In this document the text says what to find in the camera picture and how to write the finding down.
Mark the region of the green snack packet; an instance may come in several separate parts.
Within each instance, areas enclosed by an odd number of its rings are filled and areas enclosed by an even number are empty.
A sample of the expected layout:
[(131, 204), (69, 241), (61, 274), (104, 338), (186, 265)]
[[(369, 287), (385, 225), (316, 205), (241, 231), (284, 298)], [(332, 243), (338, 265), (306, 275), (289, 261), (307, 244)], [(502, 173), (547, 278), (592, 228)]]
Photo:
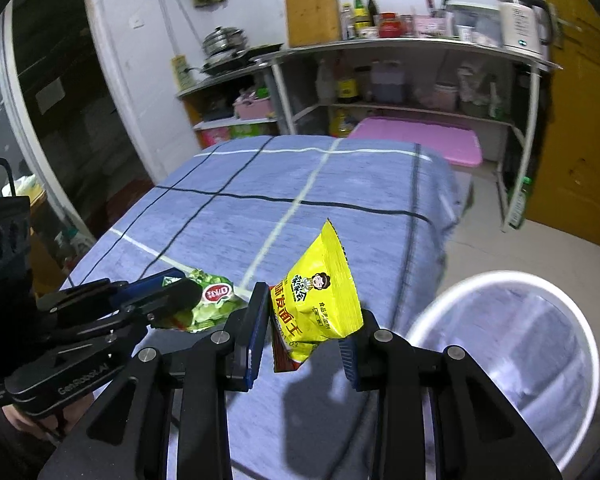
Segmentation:
[(200, 299), (190, 300), (183, 310), (152, 322), (153, 328), (199, 333), (223, 324), (234, 311), (247, 305), (236, 294), (234, 284), (224, 276), (193, 269), (186, 278), (201, 287)]

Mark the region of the yellow snack packet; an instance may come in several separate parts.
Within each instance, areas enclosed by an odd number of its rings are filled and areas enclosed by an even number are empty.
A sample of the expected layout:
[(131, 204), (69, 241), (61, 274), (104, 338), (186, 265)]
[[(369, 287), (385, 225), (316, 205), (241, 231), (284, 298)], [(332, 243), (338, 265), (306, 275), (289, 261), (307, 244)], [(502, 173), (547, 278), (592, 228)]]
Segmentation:
[(298, 370), (320, 344), (347, 338), (363, 326), (346, 252), (329, 220), (270, 294), (276, 373)]

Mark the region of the white round trash bin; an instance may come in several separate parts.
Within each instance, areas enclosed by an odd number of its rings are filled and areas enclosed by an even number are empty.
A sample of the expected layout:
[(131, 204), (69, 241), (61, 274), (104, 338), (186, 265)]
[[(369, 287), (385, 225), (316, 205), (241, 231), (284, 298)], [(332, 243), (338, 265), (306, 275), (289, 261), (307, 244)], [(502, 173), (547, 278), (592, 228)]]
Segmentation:
[(406, 338), (428, 350), (464, 348), (567, 468), (596, 410), (600, 355), (563, 290), (521, 271), (476, 274), (437, 296)]

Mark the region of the metal kitchen shelf rack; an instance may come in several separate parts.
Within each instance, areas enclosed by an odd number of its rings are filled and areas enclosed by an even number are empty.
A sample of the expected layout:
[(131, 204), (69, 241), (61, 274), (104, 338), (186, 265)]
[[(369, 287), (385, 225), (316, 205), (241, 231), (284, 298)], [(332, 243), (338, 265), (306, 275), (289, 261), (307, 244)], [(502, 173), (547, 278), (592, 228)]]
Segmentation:
[[(355, 72), (358, 99), (337, 100), (335, 66), (343, 56)], [(408, 85), (402, 104), (374, 99), (370, 66), (399, 61)], [(557, 64), (533, 56), (454, 39), (342, 40), (288, 48), (262, 62), (272, 70), (282, 133), (346, 136), (368, 116), (432, 122), (474, 130), (486, 158), (495, 160), (502, 228), (512, 211), (508, 192), (528, 176), (543, 76)]]

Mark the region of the small grey side shelf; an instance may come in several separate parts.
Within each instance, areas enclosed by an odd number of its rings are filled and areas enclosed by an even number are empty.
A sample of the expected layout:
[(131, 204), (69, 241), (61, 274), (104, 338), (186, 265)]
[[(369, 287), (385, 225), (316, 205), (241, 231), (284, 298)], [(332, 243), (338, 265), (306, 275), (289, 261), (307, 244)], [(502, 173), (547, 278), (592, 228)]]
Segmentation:
[[(241, 120), (235, 116), (234, 102), (252, 94), (271, 98), (274, 118)], [(201, 148), (250, 136), (277, 136), (282, 128), (272, 70), (265, 62), (207, 77), (178, 92), (178, 98)]]

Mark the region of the pink plastic basket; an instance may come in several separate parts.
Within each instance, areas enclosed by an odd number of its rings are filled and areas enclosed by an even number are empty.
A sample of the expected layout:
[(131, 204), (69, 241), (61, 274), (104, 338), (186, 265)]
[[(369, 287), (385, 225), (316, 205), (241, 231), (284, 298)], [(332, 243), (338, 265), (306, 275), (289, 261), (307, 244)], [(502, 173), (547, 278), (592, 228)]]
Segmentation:
[(275, 110), (271, 98), (257, 98), (251, 96), (240, 96), (234, 102), (234, 114), (241, 120), (247, 119), (271, 119), (275, 117)]

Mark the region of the pink lidded storage box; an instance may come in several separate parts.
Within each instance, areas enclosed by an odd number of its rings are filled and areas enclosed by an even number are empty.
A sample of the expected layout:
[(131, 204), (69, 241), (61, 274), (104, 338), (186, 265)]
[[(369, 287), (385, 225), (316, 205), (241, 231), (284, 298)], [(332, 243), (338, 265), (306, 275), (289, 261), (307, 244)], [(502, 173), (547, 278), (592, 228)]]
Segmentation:
[(476, 168), (483, 162), (478, 136), (470, 129), (414, 122), (400, 118), (367, 117), (349, 134), (352, 139), (417, 143), (438, 152), (451, 165)]

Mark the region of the black induction cooker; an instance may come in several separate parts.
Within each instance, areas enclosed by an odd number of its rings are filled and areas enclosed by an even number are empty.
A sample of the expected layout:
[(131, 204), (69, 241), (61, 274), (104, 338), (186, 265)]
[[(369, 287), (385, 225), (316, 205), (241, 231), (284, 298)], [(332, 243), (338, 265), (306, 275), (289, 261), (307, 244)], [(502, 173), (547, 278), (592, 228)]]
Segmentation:
[(200, 71), (208, 76), (219, 76), (234, 70), (251, 66), (259, 58), (278, 52), (283, 44), (262, 44), (262, 46), (232, 49), (210, 56), (206, 59)]

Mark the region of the steel cooking pot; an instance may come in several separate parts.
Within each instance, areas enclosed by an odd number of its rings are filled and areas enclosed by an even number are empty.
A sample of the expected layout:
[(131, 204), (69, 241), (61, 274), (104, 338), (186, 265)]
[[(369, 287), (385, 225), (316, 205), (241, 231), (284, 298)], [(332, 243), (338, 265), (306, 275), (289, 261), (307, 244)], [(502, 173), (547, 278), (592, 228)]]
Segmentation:
[(210, 56), (231, 51), (244, 50), (247, 38), (244, 32), (237, 27), (217, 27), (208, 36), (204, 37), (202, 50), (207, 58)]

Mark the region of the yellow wooden door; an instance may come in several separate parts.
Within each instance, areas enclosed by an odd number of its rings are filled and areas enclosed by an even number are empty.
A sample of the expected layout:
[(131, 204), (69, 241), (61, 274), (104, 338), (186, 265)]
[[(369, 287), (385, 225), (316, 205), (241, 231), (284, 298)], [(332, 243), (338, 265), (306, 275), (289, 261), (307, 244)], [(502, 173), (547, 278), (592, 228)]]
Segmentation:
[(588, 0), (547, 0), (562, 24), (550, 49), (546, 123), (528, 218), (600, 245), (600, 14)]

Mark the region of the yellow label oil bottle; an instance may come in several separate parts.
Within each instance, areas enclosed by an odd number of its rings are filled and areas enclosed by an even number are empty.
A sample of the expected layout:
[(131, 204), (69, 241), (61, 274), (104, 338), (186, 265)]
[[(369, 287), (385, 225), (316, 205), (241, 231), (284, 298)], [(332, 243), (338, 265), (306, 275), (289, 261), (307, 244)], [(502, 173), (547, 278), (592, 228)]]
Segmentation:
[(358, 84), (355, 72), (348, 61), (340, 56), (335, 66), (337, 100), (343, 103), (355, 102), (358, 99)]

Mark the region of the wooden cutting board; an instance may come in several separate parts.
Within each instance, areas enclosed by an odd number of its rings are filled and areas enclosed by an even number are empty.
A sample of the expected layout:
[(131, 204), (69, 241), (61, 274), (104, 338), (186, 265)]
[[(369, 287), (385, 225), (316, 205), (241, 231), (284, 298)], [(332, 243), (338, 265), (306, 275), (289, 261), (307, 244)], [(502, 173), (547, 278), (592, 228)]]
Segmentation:
[(285, 0), (287, 42), (291, 48), (341, 39), (339, 0)]

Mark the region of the red lidded jar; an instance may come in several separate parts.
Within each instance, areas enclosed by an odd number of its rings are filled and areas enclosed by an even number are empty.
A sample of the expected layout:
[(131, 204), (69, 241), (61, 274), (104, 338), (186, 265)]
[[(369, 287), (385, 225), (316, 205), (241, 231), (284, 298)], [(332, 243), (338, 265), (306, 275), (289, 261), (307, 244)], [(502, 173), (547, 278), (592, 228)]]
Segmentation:
[(382, 12), (378, 22), (379, 38), (399, 38), (403, 35), (403, 24), (398, 14)]

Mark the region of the green sauce bottle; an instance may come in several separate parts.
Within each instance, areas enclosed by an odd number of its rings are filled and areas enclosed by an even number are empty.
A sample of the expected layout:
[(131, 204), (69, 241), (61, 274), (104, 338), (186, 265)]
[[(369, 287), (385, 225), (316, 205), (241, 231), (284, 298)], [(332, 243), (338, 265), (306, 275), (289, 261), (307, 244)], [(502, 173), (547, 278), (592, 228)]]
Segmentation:
[(364, 0), (353, 0), (353, 21), (355, 35), (358, 37), (362, 37), (364, 30), (372, 26)]

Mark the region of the white electric kettle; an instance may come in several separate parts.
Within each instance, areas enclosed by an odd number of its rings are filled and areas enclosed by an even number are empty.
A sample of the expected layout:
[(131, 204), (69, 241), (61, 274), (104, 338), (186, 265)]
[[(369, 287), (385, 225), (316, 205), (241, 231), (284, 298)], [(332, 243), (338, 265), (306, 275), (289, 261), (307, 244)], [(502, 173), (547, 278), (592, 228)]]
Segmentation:
[(498, 0), (503, 47), (545, 58), (554, 40), (553, 18), (545, 0)]

